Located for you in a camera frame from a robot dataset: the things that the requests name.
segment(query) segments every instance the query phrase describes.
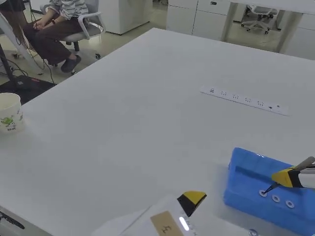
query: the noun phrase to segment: seated person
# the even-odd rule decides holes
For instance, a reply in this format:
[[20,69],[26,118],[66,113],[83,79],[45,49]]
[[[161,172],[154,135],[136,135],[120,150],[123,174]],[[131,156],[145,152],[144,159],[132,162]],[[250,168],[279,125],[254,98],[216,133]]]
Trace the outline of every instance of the seated person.
[[81,58],[71,53],[59,40],[82,31],[78,17],[87,14],[88,8],[85,0],[50,0],[49,5],[43,18],[23,28],[24,35],[50,65],[65,60],[61,70],[69,73]]

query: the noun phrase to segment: paper cup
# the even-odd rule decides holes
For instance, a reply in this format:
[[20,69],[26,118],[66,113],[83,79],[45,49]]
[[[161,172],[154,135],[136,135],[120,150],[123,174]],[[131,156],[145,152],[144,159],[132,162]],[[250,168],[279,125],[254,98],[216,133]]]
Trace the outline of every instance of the paper cup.
[[0,132],[16,133],[24,129],[21,98],[14,93],[0,93]]

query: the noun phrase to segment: chair wheel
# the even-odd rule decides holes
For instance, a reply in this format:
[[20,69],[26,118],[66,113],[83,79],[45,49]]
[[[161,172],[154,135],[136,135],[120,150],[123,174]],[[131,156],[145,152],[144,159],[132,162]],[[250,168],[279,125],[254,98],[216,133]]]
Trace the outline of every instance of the chair wheel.
[[14,59],[19,59],[20,55],[19,54],[13,54]]

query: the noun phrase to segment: cup logo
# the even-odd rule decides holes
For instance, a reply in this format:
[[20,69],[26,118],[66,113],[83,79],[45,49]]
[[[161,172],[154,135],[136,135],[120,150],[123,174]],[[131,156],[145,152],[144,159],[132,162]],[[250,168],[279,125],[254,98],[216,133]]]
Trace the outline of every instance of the cup logo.
[[16,129],[16,123],[14,123],[13,116],[0,118],[0,122],[5,125],[8,131]]

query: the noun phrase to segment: metal screw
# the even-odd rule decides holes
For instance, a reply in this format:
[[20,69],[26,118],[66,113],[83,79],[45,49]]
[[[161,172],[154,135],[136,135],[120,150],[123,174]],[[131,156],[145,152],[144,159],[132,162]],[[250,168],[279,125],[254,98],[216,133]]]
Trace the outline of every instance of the metal screw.
[[260,190],[259,195],[265,198],[265,197],[267,197],[268,194],[265,193],[265,190]]
[[280,198],[277,195],[272,195],[272,200],[274,200],[275,203],[280,202]]
[[250,236],[259,236],[259,234],[257,233],[257,231],[256,231],[256,230],[253,230],[253,229],[250,229],[249,235],[250,235]]
[[291,201],[289,201],[289,200],[286,201],[285,204],[286,204],[286,206],[287,206],[288,208],[294,208],[294,203],[291,202]]

